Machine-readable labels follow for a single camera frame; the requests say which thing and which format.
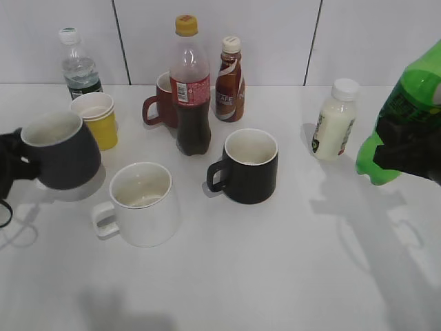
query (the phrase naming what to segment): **plastic bottle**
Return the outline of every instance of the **plastic bottle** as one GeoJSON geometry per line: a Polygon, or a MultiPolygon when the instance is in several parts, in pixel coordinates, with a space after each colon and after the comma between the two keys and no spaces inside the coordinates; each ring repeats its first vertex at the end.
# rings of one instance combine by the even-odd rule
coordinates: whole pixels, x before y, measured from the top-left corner
{"type": "Polygon", "coordinates": [[[335,160],[345,151],[346,143],[356,120],[356,97],[359,85],[348,78],[337,79],[331,96],[318,115],[312,151],[317,159],[335,160]]]}
{"type": "Polygon", "coordinates": [[[178,114],[176,143],[186,155],[205,154],[212,137],[208,124],[209,64],[198,42],[198,21],[176,18],[176,50],[170,68],[173,104],[178,114]]]}
{"type": "Polygon", "coordinates": [[[397,170],[383,170],[373,162],[377,146],[399,145],[410,137],[392,130],[380,136],[377,128],[382,121],[398,125],[423,123],[427,132],[441,127],[441,41],[404,70],[378,115],[372,135],[358,152],[356,170],[368,174],[374,185],[383,185],[400,175],[397,170]]]}
{"type": "Polygon", "coordinates": [[[216,117],[235,122],[242,118],[245,106],[245,81],[240,66],[240,39],[225,37],[222,42],[219,75],[216,82],[216,117]]]}
{"type": "Polygon", "coordinates": [[[63,75],[72,100],[82,94],[102,92],[103,88],[95,62],[87,55],[76,28],[60,30],[59,38],[65,45],[63,75]]]}

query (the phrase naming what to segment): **white bottle cap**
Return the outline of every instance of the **white bottle cap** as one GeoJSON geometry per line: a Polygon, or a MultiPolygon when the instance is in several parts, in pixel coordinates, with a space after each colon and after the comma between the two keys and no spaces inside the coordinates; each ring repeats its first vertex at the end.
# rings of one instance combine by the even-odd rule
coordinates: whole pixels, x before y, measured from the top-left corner
{"type": "Polygon", "coordinates": [[[81,41],[80,34],[76,28],[64,28],[58,32],[58,37],[64,45],[75,45],[81,41]]]}
{"type": "Polygon", "coordinates": [[[240,52],[240,39],[235,36],[228,36],[222,40],[222,51],[228,54],[240,52]]]}
{"type": "Polygon", "coordinates": [[[354,101],[358,94],[360,85],[349,78],[340,78],[334,81],[331,94],[340,101],[354,101]]]}

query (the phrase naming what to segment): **wall tile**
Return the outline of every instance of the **wall tile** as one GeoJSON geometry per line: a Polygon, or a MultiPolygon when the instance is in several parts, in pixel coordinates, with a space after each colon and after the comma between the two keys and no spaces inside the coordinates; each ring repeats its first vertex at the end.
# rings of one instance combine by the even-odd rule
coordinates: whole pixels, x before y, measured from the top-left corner
{"type": "Polygon", "coordinates": [[[79,29],[107,84],[127,84],[111,0],[0,2],[0,83],[63,83],[58,31],[79,29]]]}
{"type": "Polygon", "coordinates": [[[324,0],[307,85],[395,85],[440,38],[439,0],[324,0]]]}
{"type": "Polygon", "coordinates": [[[168,70],[174,20],[195,14],[211,65],[212,83],[220,64],[222,38],[243,42],[247,85],[302,85],[319,0],[116,0],[133,84],[155,84],[168,70]]]}

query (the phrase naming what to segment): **white table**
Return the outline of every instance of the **white table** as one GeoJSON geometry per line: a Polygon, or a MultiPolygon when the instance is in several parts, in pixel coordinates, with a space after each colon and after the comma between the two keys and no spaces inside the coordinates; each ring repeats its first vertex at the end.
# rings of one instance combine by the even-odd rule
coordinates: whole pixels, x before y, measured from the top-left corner
{"type": "MultiPolygon", "coordinates": [[[[8,197],[0,330],[441,330],[441,188],[409,175],[378,188],[353,171],[390,90],[362,89],[346,155],[319,163],[309,140],[329,88],[249,87],[243,119],[210,114],[209,152],[186,157],[166,127],[142,123],[154,87],[105,86],[119,143],[103,153],[101,188],[75,201],[78,192],[20,181],[8,197]],[[278,140],[274,195],[258,205],[209,197],[207,167],[246,127],[278,140]],[[108,199],[118,169],[144,160],[171,171],[181,228],[157,248],[99,240],[92,206],[108,199]]],[[[0,132],[69,102],[65,86],[0,86],[0,132]]]]}

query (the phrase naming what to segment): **bottle label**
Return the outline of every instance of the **bottle label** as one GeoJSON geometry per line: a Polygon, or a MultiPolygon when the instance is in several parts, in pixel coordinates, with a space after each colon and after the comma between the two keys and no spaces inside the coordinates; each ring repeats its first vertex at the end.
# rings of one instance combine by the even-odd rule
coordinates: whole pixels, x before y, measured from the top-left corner
{"type": "Polygon", "coordinates": [[[222,121],[242,117],[245,102],[245,82],[238,59],[222,60],[216,82],[216,116],[222,121]]]}
{"type": "Polygon", "coordinates": [[[209,101],[209,75],[200,81],[182,83],[170,77],[173,102],[180,106],[199,106],[209,101]]]}
{"type": "Polygon", "coordinates": [[[428,123],[431,128],[439,128],[441,105],[427,105],[419,102],[403,88],[399,81],[381,108],[379,117],[384,116],[393,119],[397,124],[420,122],[428,123]]]}
{"type": "Polygon", "coordinates": [[[68,86],[70,96],[72,97],[72,100],[75,100],[79,96],[91,93],[91,92],[102,92],[103,86],[101,86],[101,81],[98,80],[96,84],[89,86],[88,88],[70,88],[68,86]]]}
{"type": "Polygon", "coordinates": [[[346,134],[345,134],[345,137],[343,138],[343,142],[342,142],[342,145],[340,147],[340,152],[338,152],[338,155],[341,155],[341,154],[343,154],[345,152],[346,144],[347,144],[347,141],[349,140],[349,135],[351,134],[352,126],[353,126],[353,123],[355,121],[356,120],[353,119],[351,121],[351,123],[349,123],[349,126],[347,127],[346,134]]]}
{"type": "MultiPolygon", "coordinates": [[[[345,152],[345,148],[346,148],[346,144],[349,140],[349,135],[351,134],[351,129],[353,126],[353,123],[355,122],[355,119],[352,119],[349,122],[349,125],[347,126],[345,135],[342,137],[341,143],[340,143],[340,137],[335,137],[338,138],[337,141],[335,141],[335,145],[333,144],[333,146],[335,146],[335,150],[331,153],[331,154],[337,154],[337,155],[341,155],[345,152]]],[[[314,131],[314,135],[312,138],[312,151],[314,153],[317,153],[317,150],[320,146],[320,141],[324,138],[323,136],[325,135],[325,131],[327,129],[327,126],[329,125],[329,120],[326,118],[326,116],[324,116],[322,113],[320,113],[318,115],[318,120],[317,120],[317,126],[316,126],[316,130],[314,131]]]]}
{"type": "Polygon", "coordinates": [[[317,152],[318,146],[320,145],[320,142],[318,140],[318,131],[320,129],[320,126],[322,126],[322,123],[323,123],[323,115],[322,115],[322,113],[320,113],[318,115],[316,130],[314,131],[314,135],[312,137],[312,151],[314,153],[317,152]]]}

